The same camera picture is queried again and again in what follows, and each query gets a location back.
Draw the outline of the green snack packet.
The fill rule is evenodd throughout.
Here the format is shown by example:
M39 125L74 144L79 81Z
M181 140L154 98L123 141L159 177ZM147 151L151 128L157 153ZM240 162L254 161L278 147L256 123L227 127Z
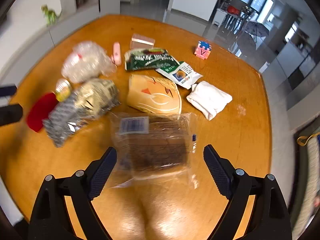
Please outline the green snack packet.
M162 48L132 49L125 53L125 70L145 70L176 67L180 63Z

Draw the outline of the green toy dinosaur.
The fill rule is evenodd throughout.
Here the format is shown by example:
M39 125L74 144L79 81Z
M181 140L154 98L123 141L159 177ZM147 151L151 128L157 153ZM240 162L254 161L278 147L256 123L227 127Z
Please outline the green toy dinosaur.
M41 6L41 11L47 21L47 26L55 24L62 15L62 11L57 14L55 10L49 9L46 4Z

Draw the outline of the white cloth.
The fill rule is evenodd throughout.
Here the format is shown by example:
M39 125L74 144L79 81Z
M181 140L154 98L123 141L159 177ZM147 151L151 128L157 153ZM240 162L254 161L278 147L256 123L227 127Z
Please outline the white cloth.
M232 96L206 81L191 86L187 101L201 111L207 120L212 120L232 101Z

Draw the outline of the orange paper bread bag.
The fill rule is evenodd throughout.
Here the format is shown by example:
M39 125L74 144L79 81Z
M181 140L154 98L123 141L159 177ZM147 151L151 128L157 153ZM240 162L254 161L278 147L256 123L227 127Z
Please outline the orange paper bread bag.
M177 85L163 77L132 74L126 103L144 113L181 114L182 111Z

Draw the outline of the silver foil printed bag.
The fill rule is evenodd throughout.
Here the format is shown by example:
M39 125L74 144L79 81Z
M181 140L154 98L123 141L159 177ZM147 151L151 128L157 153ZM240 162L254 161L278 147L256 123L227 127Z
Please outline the silver foil printed bag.
M119 90L113 81L100 78L87 81L42 121L48 137L55 147L62 147L82 127L118 106L118 97Z

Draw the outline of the red table tennis paddle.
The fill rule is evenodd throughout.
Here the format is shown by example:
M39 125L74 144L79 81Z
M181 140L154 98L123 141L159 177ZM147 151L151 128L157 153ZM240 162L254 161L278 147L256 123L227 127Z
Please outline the red table tennis paddle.
M43 120L47 119L49 113L57 106L58 100L53 92L46 93L40 97L29 111L26 123L34 132L43 128Z

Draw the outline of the yellow foil lid cup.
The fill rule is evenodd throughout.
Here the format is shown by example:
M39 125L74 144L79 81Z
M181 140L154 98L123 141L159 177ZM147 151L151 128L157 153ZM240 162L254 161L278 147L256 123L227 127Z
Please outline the yellow foil lid cup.
M72 92L72 86L66 79L59 79L55 87L55 96L58 102L65 101Z

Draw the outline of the pink small case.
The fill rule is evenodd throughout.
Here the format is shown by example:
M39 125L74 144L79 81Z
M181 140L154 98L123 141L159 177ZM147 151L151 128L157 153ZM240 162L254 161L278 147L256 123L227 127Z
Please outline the pink small case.
M121 50L120 50L119 42L115 42L113 44L113 53L112 53L111 59L116 66L121 65Z

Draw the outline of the white sideboard cabinet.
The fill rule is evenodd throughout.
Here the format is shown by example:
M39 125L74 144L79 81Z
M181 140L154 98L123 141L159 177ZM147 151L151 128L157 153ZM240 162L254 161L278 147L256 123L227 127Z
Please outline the white sideboard cabinet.
M100 16L98 3L86 5L56 25L40 31L13 54L1 70L1 85L19 85L24 77L61 41Z

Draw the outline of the clear bread wrapper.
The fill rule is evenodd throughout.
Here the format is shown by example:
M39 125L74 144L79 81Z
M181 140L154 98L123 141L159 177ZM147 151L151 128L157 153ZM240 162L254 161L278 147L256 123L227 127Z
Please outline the clear bread wrapper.
M176 181L198 187L191 166L196 152L197 116L182 114L129 114L110 117L117 163L109 181L113 188Z

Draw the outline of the colourful foam puzzle cube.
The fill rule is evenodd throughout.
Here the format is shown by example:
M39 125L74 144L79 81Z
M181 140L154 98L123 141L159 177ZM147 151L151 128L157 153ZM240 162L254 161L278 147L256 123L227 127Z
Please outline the colourful foam puzzle cube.
M205 41L199 41L195 48L194 55L205 60L208 59L208 56L210 55L211 51L212 46L209 43Z

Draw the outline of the plastic bag with red print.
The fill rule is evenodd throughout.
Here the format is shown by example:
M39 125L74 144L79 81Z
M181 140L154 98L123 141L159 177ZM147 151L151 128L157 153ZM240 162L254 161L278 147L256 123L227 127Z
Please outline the plastic bag with red print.
M117 71L116 65L104 48L92 41L77 44L65 59L61 74L71 83L83 83L99 75L109 76Z

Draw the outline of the red chair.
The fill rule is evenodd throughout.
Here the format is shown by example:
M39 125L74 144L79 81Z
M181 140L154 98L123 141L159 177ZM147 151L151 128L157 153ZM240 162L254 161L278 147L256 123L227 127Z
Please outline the red chair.
M242 7L234 7L232 5L229 5L227 7L227 13L230 15L236 15L239 16L241 14Z

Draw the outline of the clear plastic cup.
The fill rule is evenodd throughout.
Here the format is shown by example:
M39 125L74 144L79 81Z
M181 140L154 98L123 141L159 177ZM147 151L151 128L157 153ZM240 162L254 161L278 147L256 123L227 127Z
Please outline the clear plastic cup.
M139 34L133 34L130 41L130 49L150 49L153 48L155 40Z

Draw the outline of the white snack sachet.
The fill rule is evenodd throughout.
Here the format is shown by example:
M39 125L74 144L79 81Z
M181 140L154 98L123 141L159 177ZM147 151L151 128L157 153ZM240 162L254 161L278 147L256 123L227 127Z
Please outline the white snack sachet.
M192 85L202 77L186 62L178 66L157 68L156 72L185 89L191 89Z

